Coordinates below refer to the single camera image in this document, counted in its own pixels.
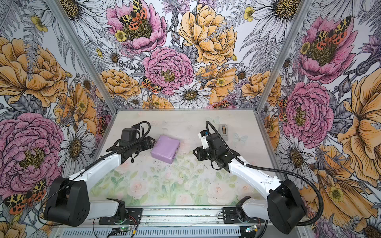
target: wall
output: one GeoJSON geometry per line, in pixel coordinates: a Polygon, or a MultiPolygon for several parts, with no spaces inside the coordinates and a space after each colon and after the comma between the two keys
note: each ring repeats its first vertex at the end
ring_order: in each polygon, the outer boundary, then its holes
{"type": "Polygon", "coordinates": [[[300,0],[61,3],[117,107],[254,108],[300,0]]]}
{"type": "MultiPolygon", "coordinates": [[[[281,167],[323,196],[315,236],[381,237],[381,2],[315,1],[312,9],[260,113],[281,167]]],[[[315,193],[290,179],[312,217],[315,193]]]]}
{"type": "Polygon", "coordinates": [[[43,1],[0,2],[0,234],[44,238],[43,196],[90,162],[110,111],[43,1]]]}

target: metal post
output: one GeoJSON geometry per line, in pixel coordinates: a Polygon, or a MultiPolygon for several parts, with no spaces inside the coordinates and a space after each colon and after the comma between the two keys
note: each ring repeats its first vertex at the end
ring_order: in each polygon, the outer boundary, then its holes
{"type": "Polygon", "coordinates": [[[307,16],[308,9],[310,8],[311,4],[312,4],[312,0],[303,0],[300,3],[299,9],[295,14],[295,18],[290,28],[290,31],[285,37],[282,48],[280,49],[280,52],[278,54],[278,58],[275,61],[274,66],[272,67],[269,80],[267,81],[266,86],[264,87],[261,97],[259,99],[259,102],[257,104],[257,107],[256,107],[257,112],[260,112],[262,110],[264,103],[266,102],[270,94],[271,88],[273,87],[273,85],[275,84],[275,81],[277,80],[277,76],[279,74],[280,68],[282,67],[284,61],[286,60],[288,51],[295,40],[295,36],[297,35],[300,27],[303,25],[303,21],[307,16]]]}
{"type": "Polygon", "coordinates": [[[107,106],[109,107],[111,111],[111,115],[116,115],[117,108],[115,106],[115,103],[113,102],[109,92],[104,86],[104,83],[101,80],[97,70],[95,69],[95,66],[93,62],[91,61],[90,56],[88,55],[87,51],[82,45],[79,36],[77,35],[76,31],[73,29],[72,23],[70,22],[69,17],[67,16],[65,10],[61,6],[61,3],[59,2],[59,0],[48,0],[46,1],[46,4],[48,5],[49,9],[52,11],[54,17],[57,19],[60,28],[64,31],[65,35],[70,38],[69,41],[72,44],[74,50],[77,52],[78,55],[82,56],[81,59],[83,61],[83,64],[88,70],[90,77],[95,81],[97,88],[99,89],[107,106]]]}

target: purple block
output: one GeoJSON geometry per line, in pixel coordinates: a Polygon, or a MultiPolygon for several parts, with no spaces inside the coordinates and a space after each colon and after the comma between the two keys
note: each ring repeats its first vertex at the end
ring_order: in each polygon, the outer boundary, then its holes
{"type": "Polygon", "coordinates": [[[172,164],[180,141],[161,135],[151,151],[151,156],[168,164],[172,164]]]}

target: orange flower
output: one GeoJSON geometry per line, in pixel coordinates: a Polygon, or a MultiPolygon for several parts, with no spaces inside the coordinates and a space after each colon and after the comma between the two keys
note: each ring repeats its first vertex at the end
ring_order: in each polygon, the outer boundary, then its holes
{"type": "Polygon", "coordinates": [[[275,116],[272,116],[271,118],[268,116],[264,119],[264,126],[267,135],[269,135],[271,145],[275,150],[279,143],[279,119],[275,116]]]}
{"type": "Polygon", "coordinates": [[[351,168],[359,179],[374,187],[381,179],[381,69],[352,85],[352,104],[345,108],[354,114],[353,124],[345,134],[338,134],[344,153],[351,158],[351,168]]]}
{"type": "MultiPolygon", "coordinates": [[[[253,75],[248,78],[250,83],[247,83],[242,86],[242,96],[246,97],[255,97],[257,95],[261,95],[264,87],[266,86],[267,81],[270,77],[270,71],[266,71],[264,73],[257,73],[257,75],[253,75]]],[[[280,98],[280,85],[282,83],[282,78],[278,75],[277,80],[275,81],[274,86],[271,88],[271,92],[267,101],[273,107],[277,104],[280,98]]]]}
{"type": "Polygon", "coordinates": [[[172,103],[170,101],[168,101],[168,99],[163,98],[163,97],[158,97],[155,94],[153,94],[152,97],[148,97],[148,102],[154,108],[160,108],[160,109],[171,109],[171,108],[174,108],[172,106],[172,103]]]}
{"type": "Polygon", "coordinates": [[[234,55],[237,32],[232,27],[217,36],[211,36],[225,23],[224,16],[216,15],[215,10],[208,5],[202,7],[202,4],[197,6],[196,16],[189,11],[182,16],[179,34],[186,39],[184,45],[197,48],[199,63],[221,66],[234,55]]]}
{"type": "Polygon", "coordinates": [[[29,94],[40,99],[43,107],[49,107],[67,93],[66,72],[48,49],[38,46],[36,66],[27,75],[29,46],[22,39],[10,43],[0,37],[0,95],[13,96],[8,103],[14,103],[22,94],[29,94]]]}
{"type": "Polygon", "coordinates": [[[57,106],[54,108],[54,115],[58,124],[74,124],[74,128],[81,121],[87,123],[87,128],[91,133],[96,134],[97,117],[94,109],[94,101],[87,96],[83,87],[78,83],[70,88],[70,96],[60,97],[57,106]]]}
{"type": "Polygon", "coordinates": [[[217,68],[215,65],[207,65],[200,67],[195,73],[196,76],[200,76],[205,80],[208,80],[204,88],[211,88],[211,95],[209,104],[219,102],[223,100],[229,92],[234,89],[234,82],[238,82],[238,77],[235,75],[235,68],[227,69],[226,67],[217,68]]]}
{"type": "MultiPolygon", "coordinates": [[[[101,78],[112,98],[115,95],[119,95],[127,99],[141,93],[139,82],[123,71],[115,69],[102,71],[101,78]]],[[[98,89],[96,90],[96,95],[102,98],[98,89]]]]}
{"type": "Polygon", "coordinates": [[[8,222],[0,222],[0,237],[3,238],[25,238],[26,237],[26,225],[14,222],[12,226],[8,222]]]}
{"type": "MultiPolygon", "coordinates": [[[[318,179],[317,188],[323,196],[323,216],[327,219],[333,216],[333,223],[342,226],[349,222],[353,216],[358,216],[360,223],[355,228],[359,232],[366,227],[366,220],[370,216],[377,216],[377,209],[372,208],[373,203],[363,197],[363,190],[359,182],[350,179],[354,170],[350,167],[350,161],[345,160],[333,145],[320,145],[317,151],[317,163],[311,165],[318,179]]],[[[318,199],[311,187],[300,190],[307,204],[315,212],[318,210],[318,199]]]]}

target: black mounting plate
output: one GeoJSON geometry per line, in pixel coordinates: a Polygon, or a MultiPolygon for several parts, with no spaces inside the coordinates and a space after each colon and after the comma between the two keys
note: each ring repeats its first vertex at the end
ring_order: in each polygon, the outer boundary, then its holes
{"type": "Polygon", "coordinates": [[[100,225],[115,225],[115,224],[133,225],[134,221],[128,216],[135,218],[136,223],[140,224],[140,219],[141,219],[141,215],[143,211],[142,208],[126,208],[126,211],[127,211],[127,219],[121,224],[120,224],[119,218],[117,217],[101,217],[99,219],[99,224],[100,225]]]}
{"type": "MultiPolygon", "coordinates": [[[[242,223],[235,212],[235,207],[226,207],[222,208],[222,216],[224,217],[225,224],[233,224],[233,223],[242,223]]],[[[265,220],[258,219],[256,217],[251,217],[250,220],[246,223],[262,223],[264,224],[265,220]]]]}

